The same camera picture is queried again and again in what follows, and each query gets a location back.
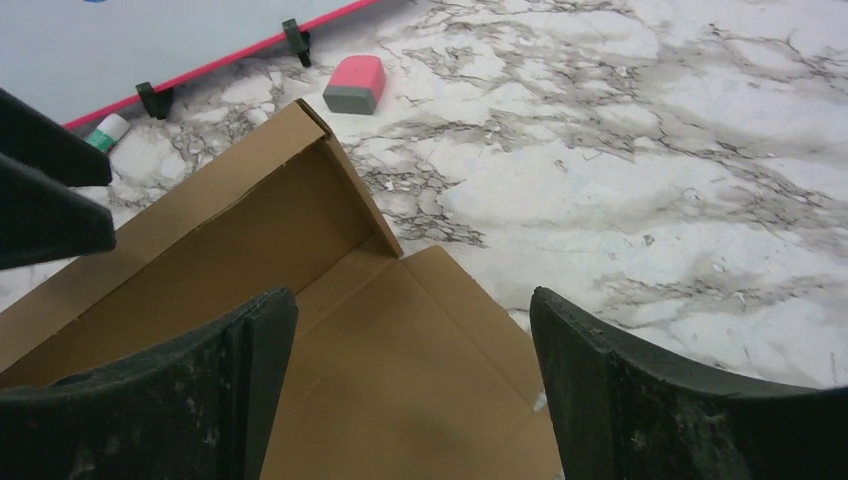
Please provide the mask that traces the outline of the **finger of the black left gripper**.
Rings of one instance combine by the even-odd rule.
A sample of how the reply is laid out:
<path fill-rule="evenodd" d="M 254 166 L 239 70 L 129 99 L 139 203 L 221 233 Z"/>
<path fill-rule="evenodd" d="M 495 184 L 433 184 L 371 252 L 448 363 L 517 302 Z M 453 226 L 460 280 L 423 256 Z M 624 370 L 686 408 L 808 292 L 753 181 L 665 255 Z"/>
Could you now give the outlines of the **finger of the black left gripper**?
<path fill-rule="evenodd" d="M 110 211 L 44 173 L 1 156 L 1 268 L 109 252 Z"/>
<path fill-rule="evenodd" d="M 68 187 L 107 186 L 107 155 L 6 90 L 1 91 L 1 152 Z"/>

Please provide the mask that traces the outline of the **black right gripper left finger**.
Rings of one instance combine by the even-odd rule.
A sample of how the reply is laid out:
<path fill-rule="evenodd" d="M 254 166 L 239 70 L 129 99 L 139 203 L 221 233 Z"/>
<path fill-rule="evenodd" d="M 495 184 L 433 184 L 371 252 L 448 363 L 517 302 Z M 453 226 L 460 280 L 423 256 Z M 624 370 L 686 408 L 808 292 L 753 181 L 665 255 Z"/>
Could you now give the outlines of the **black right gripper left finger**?
<path fill-rule="evenodd" d="M 272 288 L 173 339 L 1 392 L 5 479 L 256 479 L 298 319 Z"/>

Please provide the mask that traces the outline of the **brown cardboard box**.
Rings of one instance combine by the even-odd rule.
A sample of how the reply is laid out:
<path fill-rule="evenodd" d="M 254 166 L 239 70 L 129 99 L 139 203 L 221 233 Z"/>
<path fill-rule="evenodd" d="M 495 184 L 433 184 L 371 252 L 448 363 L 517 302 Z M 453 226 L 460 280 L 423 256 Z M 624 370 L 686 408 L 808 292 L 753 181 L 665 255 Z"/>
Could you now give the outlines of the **brown cardboard box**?
<path fill-rule="evenodd" d="M 405 256 L 327 123 L 284 107 L 1 315 L 46 386 L 273 287 L 299 310 L 266 479 L 551 479 L 530 336 L 441 247 Z"/>

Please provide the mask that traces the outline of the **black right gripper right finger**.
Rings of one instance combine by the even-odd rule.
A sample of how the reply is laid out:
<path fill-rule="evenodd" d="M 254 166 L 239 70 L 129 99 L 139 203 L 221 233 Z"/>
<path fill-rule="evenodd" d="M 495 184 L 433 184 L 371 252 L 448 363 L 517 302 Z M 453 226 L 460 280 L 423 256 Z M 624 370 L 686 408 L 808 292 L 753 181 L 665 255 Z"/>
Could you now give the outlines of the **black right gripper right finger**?
<path fill-rule="evenodd" d="M 843 479 L 847 391 L 673 353 L 537 288 L 529 317 L 568 479 Z"/>

